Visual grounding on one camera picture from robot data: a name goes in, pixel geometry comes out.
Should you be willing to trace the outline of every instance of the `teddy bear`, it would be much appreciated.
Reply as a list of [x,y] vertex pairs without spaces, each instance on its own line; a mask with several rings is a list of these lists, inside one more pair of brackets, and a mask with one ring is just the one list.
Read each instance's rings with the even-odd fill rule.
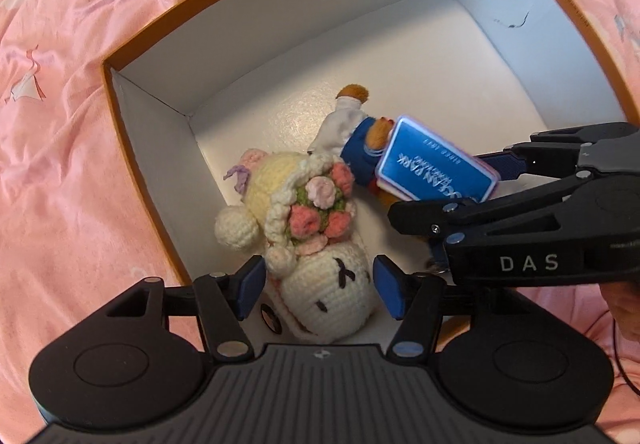
[[218,214],[219,243],[262,246],[265,291],[300,340],[329,344],[357,331],[376,301],[367,256],[354,239],[350,168],[327,151],[251,149],[224,178],[234,175],[242,203]]
[[342,88],[335,97],[335,110],[324,118],[307,153],[324,151],[339,156],[351,169],[355,183],[388,208],[398,198],[378,187],[375,170],[388,145],[394,121],[368,116],[362,110],[368,99],[369,91],[362,85]]

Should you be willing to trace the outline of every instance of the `cable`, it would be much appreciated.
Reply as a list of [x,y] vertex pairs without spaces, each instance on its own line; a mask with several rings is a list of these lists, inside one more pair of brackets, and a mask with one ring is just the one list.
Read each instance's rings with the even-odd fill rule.
[[631,388],[631,391],[634,392],[638,397],[640,397],[640,389],[636,387],[629,379],[629,376],[626,374],[625,369],[622,368],[622,363],[620,363],[620,356],[618,355],[618,344],[616,343],[616,320],[613,320],[612,323],[612,336],[613,336],[613,357],[616,360],[616,365],[618,366],[618,370],[620,371],[620,375],[625,380],[626,385]]

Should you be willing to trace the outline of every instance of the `pink crochet rose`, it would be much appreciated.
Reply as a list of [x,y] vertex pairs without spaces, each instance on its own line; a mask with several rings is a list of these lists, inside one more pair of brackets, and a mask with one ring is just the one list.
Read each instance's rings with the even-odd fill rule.
[[320,209],[329,209],[335,202],[335,185],[329,177],[313,177],[305,186],[306,194]]
[[291,236],[305,240],[320,229],[320,213],[315,209],[294,204],[291,207],[289,227],[291,228]]
[[346,234],[351,224],[351,215],[344,211],[332,211],[329,213],[329,224],[324,234],[329,238],[340,238]]
[[334,180],[335,185],[340,188],[342,194],[349,198],[353,191],[353,173],[343,162],[336,162],[331,168],[331,178]]
[[249,170],[249,172],[251,172],[258,167],[262,159],[267,155],[267,152],[264,150],[249,148],[242,154],[242,157],[240,158],[240,165],[244,166]]
[[316,233],[306,242],[303,242],[296,247],[296,253],[299,256],[309,256],[310,254],[316,254],[324,249],[329,239],[324,234]]

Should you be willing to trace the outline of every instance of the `box wall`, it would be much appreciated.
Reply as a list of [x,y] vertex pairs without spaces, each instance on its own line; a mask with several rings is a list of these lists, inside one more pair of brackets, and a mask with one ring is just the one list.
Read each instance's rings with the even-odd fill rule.
[[625,120],[602,68],[555,0],[459,0],[549,128]]
[[122,70],[184,114],[297,44],[399,0],[221,0]]
[[242,258],[217,244],[213,235],[225,201],[187,118],[117,72],[111,75],[135,162],[188,273],[196,278],[234,268]]

